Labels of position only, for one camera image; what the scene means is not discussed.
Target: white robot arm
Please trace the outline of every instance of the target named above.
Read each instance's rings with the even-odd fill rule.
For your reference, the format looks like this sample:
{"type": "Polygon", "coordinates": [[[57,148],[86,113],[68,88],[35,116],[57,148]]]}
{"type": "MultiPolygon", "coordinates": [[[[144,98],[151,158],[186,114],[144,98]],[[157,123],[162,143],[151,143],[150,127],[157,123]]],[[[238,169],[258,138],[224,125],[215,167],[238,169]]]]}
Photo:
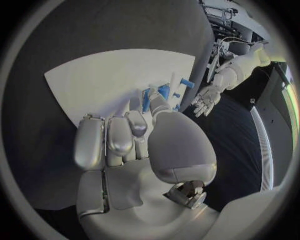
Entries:
{"type": "Polygon", "coordinates": [[[268,66],[272,61],[285,62],[270,43],[255,43],[245,55],[224,63],[214,75],[211,85],[204,87],[191,102],[196,117],[207,116],[221,99],[224,90],[232,90],[252,74],[256,67],[268,66]]]}

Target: white board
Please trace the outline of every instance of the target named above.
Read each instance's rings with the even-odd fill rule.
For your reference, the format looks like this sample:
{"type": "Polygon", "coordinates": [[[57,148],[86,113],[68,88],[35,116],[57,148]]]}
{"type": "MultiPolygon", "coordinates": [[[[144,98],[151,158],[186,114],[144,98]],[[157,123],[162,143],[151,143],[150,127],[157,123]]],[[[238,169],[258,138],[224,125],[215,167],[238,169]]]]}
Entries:
{"type": "Polygon", "coordinates": [[[121,49],[69,61],[46,72],[45,78],[57,102],[78,127],[85,114],[107,118],[120,111],[137,89],[144,90],[149,84],[160,86],[172,80],[170,96],[175,91],[181,94],[180,99],[170,98],[175,107],[186,89],[180,80],[190,78],[194,61],[194,56],[171,51],[121,49]]]}

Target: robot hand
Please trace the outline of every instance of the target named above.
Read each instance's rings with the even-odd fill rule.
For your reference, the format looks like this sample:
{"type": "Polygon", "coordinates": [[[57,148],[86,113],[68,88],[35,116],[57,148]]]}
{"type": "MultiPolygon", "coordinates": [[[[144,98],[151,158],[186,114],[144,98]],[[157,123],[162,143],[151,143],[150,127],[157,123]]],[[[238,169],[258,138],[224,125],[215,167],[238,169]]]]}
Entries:
{"type": "Polygon", "coordinates": [[[207,116],[212,111],[213,107],[221,99],[221,92],[221,89],[215,85],[205,86],[202,88],[195,99],[191,102],[192,105],[196,106],[196,109],[194,110],[196,118],[198,118],[201,114],[207,116]]]}

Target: robotic arm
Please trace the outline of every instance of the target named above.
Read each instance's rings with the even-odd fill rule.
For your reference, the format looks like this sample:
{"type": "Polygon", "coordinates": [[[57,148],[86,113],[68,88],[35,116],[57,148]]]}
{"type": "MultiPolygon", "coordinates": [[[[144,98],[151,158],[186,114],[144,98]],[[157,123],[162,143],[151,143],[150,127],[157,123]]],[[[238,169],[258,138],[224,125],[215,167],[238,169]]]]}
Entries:
{"type": "Polygon", "coordinates": [[[201,114],[207,116],[220,101],[224,90],[234,89],[250,77],[256,67],[268,66],[272,61],[285,62],[270,43],[257,42],[247,54],[224,63],[216,70],[211,85],[204,87],[191,102],[196,106],[196,117],[201,114]]]}

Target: dark background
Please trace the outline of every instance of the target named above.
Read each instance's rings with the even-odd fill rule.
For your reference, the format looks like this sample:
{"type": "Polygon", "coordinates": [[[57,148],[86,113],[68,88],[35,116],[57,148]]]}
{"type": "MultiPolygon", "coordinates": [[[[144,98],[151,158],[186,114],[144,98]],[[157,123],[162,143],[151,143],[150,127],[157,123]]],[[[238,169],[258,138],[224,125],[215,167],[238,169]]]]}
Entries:
{"type": "MultiPolygon", "coordinates": [[[[255,2],[265,3],[266,6],[273,9],[282,22],[285,24],[291,36],[297,41],[300,33],[300,24],[298,19],[298,8],[294,5],[296,3],[291,0],[279,1],[279,0],[255,0],[255,2]]],[[[2,3],[2,13],[0,14],[1,22],[1,37],[0,46],[3,47],[7,41],[7,36],[12,33],[12,30],[17,24],[24,18],[28,11],[32,9],[41,1],[26,0],[17,2],[2,3]]],[[[300,191],[299,186],[295,186],[293,195],[291,195],[292,202],[288,205],[285,213],[282,216],[278,216],[278,221],[272,226],[271,229],[266,229],[264,239],[276,239],[278,236],[284,235],[285,239],[297,240],[300,239],[300,191]]],[[[13,209],[10,207],[9,201],[6,199],[3,191],[0,189],[0,206],[2,213],[2,224],[0,226],[0,238],[10,239],[34,239],[27,228],[21,223],[13,209]]],[[[52,225],[55,227],[55,221],[52,220],[52,225]]],[[[82,236],[75,237],[74,235],[67,236],[71,239],[83,239],[82,236]]]]}

